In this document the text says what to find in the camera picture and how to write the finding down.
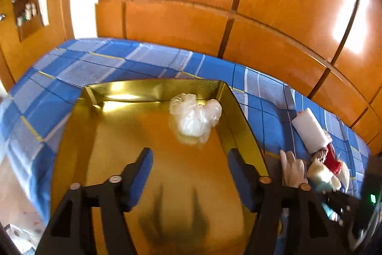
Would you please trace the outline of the white sock with teal band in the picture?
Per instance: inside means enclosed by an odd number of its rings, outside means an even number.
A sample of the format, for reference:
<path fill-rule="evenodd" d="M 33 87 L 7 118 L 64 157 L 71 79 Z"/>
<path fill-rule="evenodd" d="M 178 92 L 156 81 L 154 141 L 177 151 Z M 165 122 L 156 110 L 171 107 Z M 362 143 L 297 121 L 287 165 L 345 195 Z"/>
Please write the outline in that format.
<path fill-rule="evenodd" d="M 291 151 L 280 150 L 279 154 L 283 185 L 298 188 L 301 184 L 307 184 L 304 162 L 299 158 L 295 158 L 294 153 Z"/>

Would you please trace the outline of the white foam sponge block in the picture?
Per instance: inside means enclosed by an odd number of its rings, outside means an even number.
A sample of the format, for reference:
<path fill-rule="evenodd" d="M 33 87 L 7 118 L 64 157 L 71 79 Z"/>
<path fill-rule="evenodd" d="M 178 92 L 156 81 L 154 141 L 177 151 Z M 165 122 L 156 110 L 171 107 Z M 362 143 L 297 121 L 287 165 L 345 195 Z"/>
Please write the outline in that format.
<path fill-rule="evenodd" d="M 331 136 L 323 130 L 309 107 L 300 111 L 291 123 L 311 155 L 332 142 Z"/>

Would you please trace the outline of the white plastic bag bundle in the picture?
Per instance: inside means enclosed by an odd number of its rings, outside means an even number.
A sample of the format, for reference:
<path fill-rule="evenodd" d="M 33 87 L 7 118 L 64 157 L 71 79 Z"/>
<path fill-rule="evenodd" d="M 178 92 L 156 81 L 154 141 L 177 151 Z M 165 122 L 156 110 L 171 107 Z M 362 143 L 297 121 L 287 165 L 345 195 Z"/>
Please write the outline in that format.
<path fill-rule="evenodd" d="M 177 139 L 187 145 L 204 144 L 219 123 L 222 107 L 216 99 L 198 103 L 195 94 L 181 93 L 170 100 L 170 127 Z"/>

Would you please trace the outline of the red santa sock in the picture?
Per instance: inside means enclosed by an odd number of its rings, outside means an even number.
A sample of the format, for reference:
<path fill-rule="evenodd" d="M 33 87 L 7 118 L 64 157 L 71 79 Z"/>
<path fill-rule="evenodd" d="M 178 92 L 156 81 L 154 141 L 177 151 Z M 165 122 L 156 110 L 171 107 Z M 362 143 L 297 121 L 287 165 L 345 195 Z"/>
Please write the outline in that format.
<path fill-rule="evenodd" d="M 327 150 L 324 164 L 334 175 L 338 175 L 342 169 L 342 162 L 336 158 L 335 150 L 331 143 L 327 145 Z"/>

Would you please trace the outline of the mauve hair scrunchie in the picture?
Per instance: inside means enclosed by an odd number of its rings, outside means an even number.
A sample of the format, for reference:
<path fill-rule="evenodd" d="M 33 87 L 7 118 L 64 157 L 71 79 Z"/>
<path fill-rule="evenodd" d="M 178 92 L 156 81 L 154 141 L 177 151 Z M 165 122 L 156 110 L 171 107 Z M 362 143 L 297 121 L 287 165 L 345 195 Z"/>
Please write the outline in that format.
<path fill-rule="evenodd" d="M 311 163 L 315 162 L 315 161 L 319 161 L 321 163 L 324 163 L 326 161 L 326 158 L 327 158 L 327 154 L 328 154 L 328 149 L 327 147 L 323 147 L 321 148 L 320 150 L 318 150 L 317 152 L 315 152 L 312 157 L 311 157 Z"/>

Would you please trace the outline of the gold rectangular tray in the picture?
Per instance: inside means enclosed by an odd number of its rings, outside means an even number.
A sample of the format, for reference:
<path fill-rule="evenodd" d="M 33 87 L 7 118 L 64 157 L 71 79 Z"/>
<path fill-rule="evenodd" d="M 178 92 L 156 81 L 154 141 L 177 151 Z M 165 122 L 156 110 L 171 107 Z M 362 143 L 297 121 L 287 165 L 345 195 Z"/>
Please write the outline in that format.
<path fill-rule="evenodd" d="M 222 114 L 208 138 L 177 131 L 170 100 L 194 94 L 219 101 Z M 59 144 L 51 183 L 55 210 L 72 183 L 103 183 L 143 148 L 154 164 L 126 223 L 139 254 L 242 254 L 255 216 L 241 203 L 228 168 L 236 148 L 261 174 L 265 161 L 227 83 L 149 79 L 85 87 Z"/>

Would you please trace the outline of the blue plaid bed sheet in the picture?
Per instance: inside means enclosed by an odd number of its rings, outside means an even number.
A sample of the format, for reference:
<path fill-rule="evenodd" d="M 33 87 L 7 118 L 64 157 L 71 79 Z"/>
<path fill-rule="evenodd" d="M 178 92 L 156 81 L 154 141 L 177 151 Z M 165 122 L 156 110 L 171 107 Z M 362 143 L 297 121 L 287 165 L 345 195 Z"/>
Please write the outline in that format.
<path fill-rule="evenodd" d="M 53 166 L 67 119 L 86 85 L 150 78 L 221 80 L 233 90 L 262 150 L 309 160 L 292 125 L 309 109 L 329 132 L 350 171 L 349 195 L 361 194 L 370 149 L 339 117 L 287 83 L 197 52 L 123 39 L 72 39 L 37 61 L 1 102 L 1 147 L 26 197 L 50 217 Z"/>

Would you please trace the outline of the wooden door with shelf niche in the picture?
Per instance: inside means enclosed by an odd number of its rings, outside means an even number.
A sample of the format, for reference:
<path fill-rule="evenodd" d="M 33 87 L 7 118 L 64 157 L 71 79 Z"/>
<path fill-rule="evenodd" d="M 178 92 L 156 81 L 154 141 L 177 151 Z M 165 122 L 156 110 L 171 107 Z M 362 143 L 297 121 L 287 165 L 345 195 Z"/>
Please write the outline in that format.
<path fill-rule="evenodd" d="M 74 38 L 69 0 L 1 0 L 1 85 L 9 91 L 32 64 Z"/>

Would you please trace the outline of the wooden wardrobe wall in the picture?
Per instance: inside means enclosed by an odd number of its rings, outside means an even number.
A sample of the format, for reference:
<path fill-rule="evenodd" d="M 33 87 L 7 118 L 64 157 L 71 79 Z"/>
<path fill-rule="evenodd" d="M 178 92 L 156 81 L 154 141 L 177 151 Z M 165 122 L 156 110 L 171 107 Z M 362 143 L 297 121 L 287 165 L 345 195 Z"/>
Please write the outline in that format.
<path fill-rule="evenodd" d="M 381 0 L 98 0 L 97 34 L 274 76 L 381 151 Z"/>

